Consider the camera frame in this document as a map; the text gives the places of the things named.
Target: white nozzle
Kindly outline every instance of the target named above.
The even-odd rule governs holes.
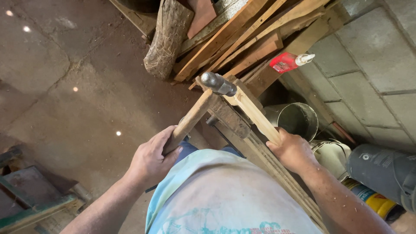
[[[307,54],[301,54],[296,57],[296,65],[302,66],[304,64],[307,64],[312,61],[312,58],[315,57],[315,54],[307,55]]]

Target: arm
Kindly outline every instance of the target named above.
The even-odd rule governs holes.
[[[330,233],[394,233],[369,206],[342,185],[313,155],[299,135],[278,129],[282,145],[266,145],[290,171],[301,176],[311,190]]]
[[[177,147],[166,157],[162,156],[163,146],[175,128],[170,126],[141,144],[126,174],[68,224],[61,234],[118,233],[140,195],[166,177],[182,151],[182,147]]]

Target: person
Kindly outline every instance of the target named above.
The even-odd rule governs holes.
[[[141,144],[125,175],[61,233],[117,233],[136,200],[156,184],[145,233],[321,233],[274,179],[237,152],[198,150],[182,141],[163,157],[175,128]],[[282,144],[266,145],[303,179],[330,233],[394,233],[316,161],[306,140],[278,132]]]

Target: scrap wood pile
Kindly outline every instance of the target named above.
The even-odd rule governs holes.
[[[195,81],[204,72],[215,72],[235,75],[248,87],[250,80],[261,86],[256,79],[262,73],[278,76],[268,67],[270,59],[284,51],[305,53],[331,31],[330,11],[337,2],[162,0],[144,63],[155,77],[173,82]]]

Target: light blue t-shirt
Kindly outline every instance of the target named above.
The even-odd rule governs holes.
[[[225,151],[176,164],[149,204],[146,233],[321,233],[266,172]]]

